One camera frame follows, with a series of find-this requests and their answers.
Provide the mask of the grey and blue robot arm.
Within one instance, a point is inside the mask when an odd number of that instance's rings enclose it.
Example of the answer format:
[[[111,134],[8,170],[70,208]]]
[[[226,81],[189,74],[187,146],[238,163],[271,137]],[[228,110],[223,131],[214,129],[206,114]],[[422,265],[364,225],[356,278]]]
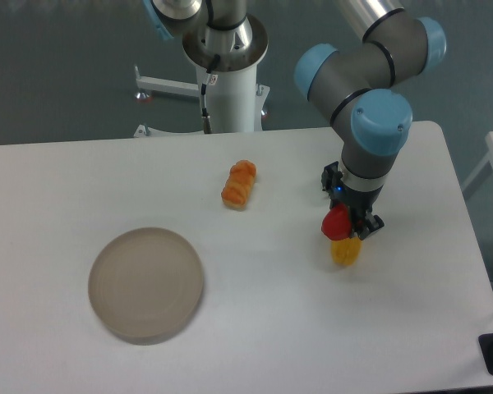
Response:
[[[268,49],[262,23],[243,1],[147,1],[154,29],[182,37],[196,69],[205,133],[252,132],[260,124],[256,71]],[[341,1],[339,9],[361,38],[341,53],[329,44],[308,49],[293,79],[343,141],[340,159],[321,184],[329,212],[321,230],[333,241],[365,239],[384,223],[373,205],[412,125],[412,108],[393,91],[442,62],[446,37],[430,18],[413,18],[397,1]]]

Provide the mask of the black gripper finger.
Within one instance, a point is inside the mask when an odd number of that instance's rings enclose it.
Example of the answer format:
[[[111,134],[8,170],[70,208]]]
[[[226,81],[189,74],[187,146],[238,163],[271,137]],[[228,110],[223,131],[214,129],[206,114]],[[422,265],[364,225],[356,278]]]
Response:
[[[367,213],[366,216],[359,220],[355,226],[357,237],[364,241],[366,238],[373,236],[377,231],[385,226],[383,220],[373,213]]]

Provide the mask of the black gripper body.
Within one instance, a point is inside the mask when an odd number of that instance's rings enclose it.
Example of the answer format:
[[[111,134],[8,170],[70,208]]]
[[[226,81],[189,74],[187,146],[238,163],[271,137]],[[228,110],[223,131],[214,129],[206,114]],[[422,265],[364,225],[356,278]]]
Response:
[[[380,216],[373,213],[385,177],[364,178],[352,173],[343,161],[336,161],[324,167],[321,185],[330,200],[330,207],[343,204],[348,209],[351,224],[383,224]]]

